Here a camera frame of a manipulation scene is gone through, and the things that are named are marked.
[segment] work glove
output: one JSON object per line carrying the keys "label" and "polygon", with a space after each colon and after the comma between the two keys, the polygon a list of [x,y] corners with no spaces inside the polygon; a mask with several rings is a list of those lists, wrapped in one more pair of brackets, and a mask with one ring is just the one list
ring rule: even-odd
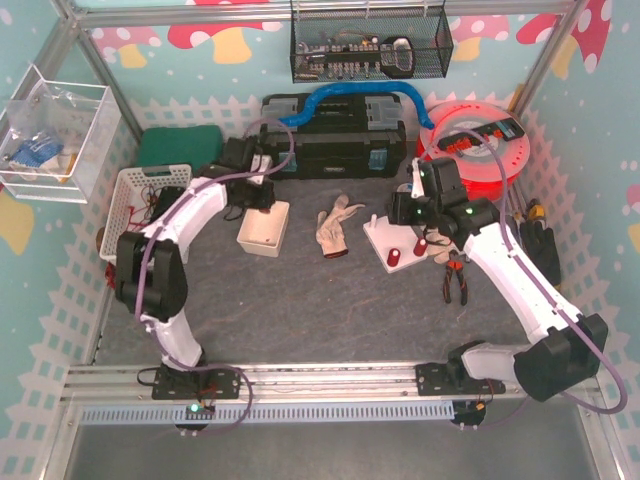
{"label": "work glove", "polygon": [[540,273],[551,285],[560,290],[560,258],[553,230],[542,228],[539,221],[527,221],[520,225],[522,248]]}
{"label": "work glove", "polygon": [[322,254],[325,258],[338,258],[349,253],[347,244],[344,241],[344,232],[341,222],[352,217],[363,204],[351,205],[347,207],[349,197],[340,195],[333,204],[333,210],[318,213],[318,226],[316,228],[316,241],[322,247]]}
{"label": "work glove", "polygon": [[427,241],[427,255],[433,257],[437,264],[443,265],[449,261],[449,252],[458,251],[450,238],[440,235],[438,230],[428,230],[425,235]]}

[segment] gray floor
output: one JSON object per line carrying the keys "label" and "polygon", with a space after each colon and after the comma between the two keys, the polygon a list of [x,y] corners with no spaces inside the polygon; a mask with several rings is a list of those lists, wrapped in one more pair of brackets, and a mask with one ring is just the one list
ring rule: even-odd
{"label": "gray floor", "polygon": [[[362,229],[385,215],[397,179],[283,181],[291,203],[280,257],[249,255],[235,241],[240,221],[214,218],[193,242],[186,266],[187,318],[209,360],[338,362],[440,359],[473,339],[526,341],[505,300],[475,265],[466,265],[470,300],[445,305],[444,267],[427,260],[387,274]],[[326,260],[316,215],[346,193],[366,208],[344,226],[349,254]],[[458,295],[456,285],[454,295]],[[96,362],[155,363],[158,353],[131,314],[112,305]]]}
{"label": "gray floor", "polygon": [[[512,402],[496,401],[489,419]],[[81,427],[68,480],[591,480],[576,408],[529,406],[511,422],[460,432],[448,422],[252,425],[180,437],[173,427]]]}

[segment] black glove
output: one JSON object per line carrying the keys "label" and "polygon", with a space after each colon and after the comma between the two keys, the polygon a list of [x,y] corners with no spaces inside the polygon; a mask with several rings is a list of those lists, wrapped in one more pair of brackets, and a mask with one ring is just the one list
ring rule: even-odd
{"label": "black glove", "polygon": [[520,225],[520,238],[524,251],[551,285],[560,290],[560,258],[553,230],[543,229],[540,222]]}

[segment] plier handle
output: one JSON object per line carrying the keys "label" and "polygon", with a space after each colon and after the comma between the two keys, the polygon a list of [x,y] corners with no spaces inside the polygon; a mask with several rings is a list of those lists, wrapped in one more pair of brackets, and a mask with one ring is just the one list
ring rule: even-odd
{"label": "plier handle", "polygon": [[451,278],[455,272],[458,277],[458,283],[460,284],[460,305],[466,305],[469,299],[469,287],[464,279],[462,273],[463,263],[457,260],[457,252],[449,252],[449,261],[446,266],[446,273],[444,277],[444,283],[442,285],[442,294],[444,296],[445,303],[451,303]]}

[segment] beige box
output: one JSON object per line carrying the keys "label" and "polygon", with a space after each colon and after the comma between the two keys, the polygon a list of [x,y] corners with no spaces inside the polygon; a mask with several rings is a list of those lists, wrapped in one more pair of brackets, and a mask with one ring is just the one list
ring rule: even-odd
{"label": "beige box", "polygon": [[287,202],[275,202],[269,213],[250,208],[244,216],[236,240],[247,253],[277,257],[288,221]]}

